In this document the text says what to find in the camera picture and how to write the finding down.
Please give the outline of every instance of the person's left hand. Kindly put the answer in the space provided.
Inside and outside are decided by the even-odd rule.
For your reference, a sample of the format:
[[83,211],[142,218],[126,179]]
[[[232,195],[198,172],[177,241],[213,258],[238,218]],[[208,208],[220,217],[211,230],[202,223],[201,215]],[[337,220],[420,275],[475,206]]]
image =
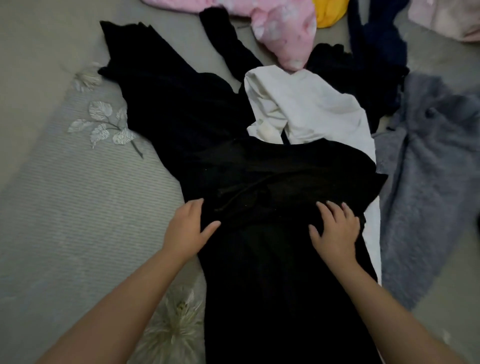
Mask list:
[[165,232],[162,251],[178,258],[182,263],[197,254],[220,226],[214,221],[200,232],[200,216],[204,199],[191,200],[180,206]]

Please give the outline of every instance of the white garment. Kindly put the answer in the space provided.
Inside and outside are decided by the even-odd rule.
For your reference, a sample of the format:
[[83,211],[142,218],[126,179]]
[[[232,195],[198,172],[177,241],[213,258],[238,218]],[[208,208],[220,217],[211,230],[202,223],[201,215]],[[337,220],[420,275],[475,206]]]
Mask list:
[[[361,150],[376,161],[365,110],[354,96],[339,93],[320,76],[305,69],[288,74],[277,66],[257,67],[246,73],[245,91],[256,119],[247,128],[249,135],[283,144],[285,129],[291,144],[325,138]],[[364,215],[363,239],[381,283],[378,197]]]

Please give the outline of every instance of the gray fleece fabric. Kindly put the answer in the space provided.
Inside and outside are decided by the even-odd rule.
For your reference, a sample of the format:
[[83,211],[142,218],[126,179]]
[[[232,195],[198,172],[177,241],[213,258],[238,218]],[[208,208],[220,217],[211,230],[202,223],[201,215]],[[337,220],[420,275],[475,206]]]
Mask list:
[[373,136],[380,193],[382,281],[411,310],[466,223],[478,213],[480,93],[455,95],[439,77],[411,73],[402,106]]

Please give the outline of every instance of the yellow fabric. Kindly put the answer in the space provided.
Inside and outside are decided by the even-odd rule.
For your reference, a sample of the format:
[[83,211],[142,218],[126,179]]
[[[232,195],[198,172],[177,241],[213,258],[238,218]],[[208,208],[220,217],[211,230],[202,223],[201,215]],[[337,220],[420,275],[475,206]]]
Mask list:
[[317,14],[317,28],[327,28],[347,12],[348,0],[312,0]]

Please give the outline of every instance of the light pink garment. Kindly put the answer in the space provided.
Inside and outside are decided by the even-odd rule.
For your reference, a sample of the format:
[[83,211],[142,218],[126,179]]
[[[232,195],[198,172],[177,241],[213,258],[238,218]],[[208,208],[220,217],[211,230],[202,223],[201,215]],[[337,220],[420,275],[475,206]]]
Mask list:
[[449,38],[480,41],[480,0],[412,0],[408,18]]
[[252,19],[255,38],[278,57],[287,70],[307,63],[317,29],[312,0],[142,0],[161,9],[198,13],[223,6],[229,14]]

